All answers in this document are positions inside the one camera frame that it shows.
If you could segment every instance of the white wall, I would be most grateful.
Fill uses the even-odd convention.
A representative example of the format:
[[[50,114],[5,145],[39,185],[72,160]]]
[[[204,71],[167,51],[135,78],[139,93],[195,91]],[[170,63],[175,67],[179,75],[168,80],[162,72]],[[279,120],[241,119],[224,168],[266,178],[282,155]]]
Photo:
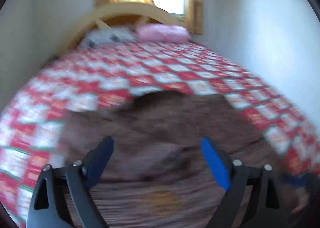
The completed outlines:
[[[204,0],[196,41],[276,86],[320,130],[320,23],[307,0]]]
[[[45,61],[72,22],[92,10],[94,0],[33,0],[33,4],[35,50]]]
[[[65,29],[94,0],[7,0],[0,11],[0,112],[55,54]]]
[[[32,0],[7,0],[0,10],[0,112],[36,72]]]

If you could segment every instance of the bolt head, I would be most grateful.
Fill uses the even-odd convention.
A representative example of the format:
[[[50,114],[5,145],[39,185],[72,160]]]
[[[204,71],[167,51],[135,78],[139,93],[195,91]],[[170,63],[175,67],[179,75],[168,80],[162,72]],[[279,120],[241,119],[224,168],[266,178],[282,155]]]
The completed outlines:
[[[238,166],[241,166],[241,165],[242,165],[242,162],[241,162],[239,159],[235,159],[235,160],[233,161],[233,164],[238,167]]]
[[[75,162],[73,162],[73,166],[80,166],[82,164],[82,161],[80,159],[76,160]]]
[[[264,165],[264,169],[267,170],[267,171],[270,171],[270,170],[272,170],[272,167],[269,164],[265,164]]]
[[[49,170],[51,168],[51,165],[45,165],[43,168],[42,168],[42,170],[43,171],[47,171],[47,170]]]

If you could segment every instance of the wooden headboard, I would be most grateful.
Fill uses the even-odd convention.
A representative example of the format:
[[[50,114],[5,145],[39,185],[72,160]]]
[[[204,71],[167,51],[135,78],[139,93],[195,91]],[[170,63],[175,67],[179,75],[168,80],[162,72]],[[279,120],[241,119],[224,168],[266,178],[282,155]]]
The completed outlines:
[[[134,24],[141,17],[150,18],[151,23],[181,25],[177,18],[154,5],[136,2],[106,4],[82,16],[67,30],[58,46],[58,54],[62,56],[69,49],[76,47],[86,32],[96,27],[97,20],[114,26]]]

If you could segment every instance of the blue gripper pad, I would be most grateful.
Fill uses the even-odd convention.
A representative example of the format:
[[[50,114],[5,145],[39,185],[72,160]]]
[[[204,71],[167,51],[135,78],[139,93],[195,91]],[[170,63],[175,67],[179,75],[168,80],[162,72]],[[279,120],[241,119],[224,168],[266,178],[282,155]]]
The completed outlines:
[[[228,169],[212,148],[208,138],[202,139],[201,151],[218,185],[228,191],[231,185]]]
[[[100,180],[100,176],[105,169],[114,148],[114,141],[111,137],[106,137],[92,151],[89,151],[84,159],[84,166],[87,167],[87,179],[85,186],[89,190]]]

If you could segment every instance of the pink pillow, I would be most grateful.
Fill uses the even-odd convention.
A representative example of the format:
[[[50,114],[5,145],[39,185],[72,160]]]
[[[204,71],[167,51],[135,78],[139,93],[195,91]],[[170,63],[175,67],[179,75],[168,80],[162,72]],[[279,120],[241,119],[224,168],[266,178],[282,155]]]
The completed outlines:
[[[136,33],[140,42],[188,43],[190,39],[188,31],[184,27],[156,23],[138,27]]]

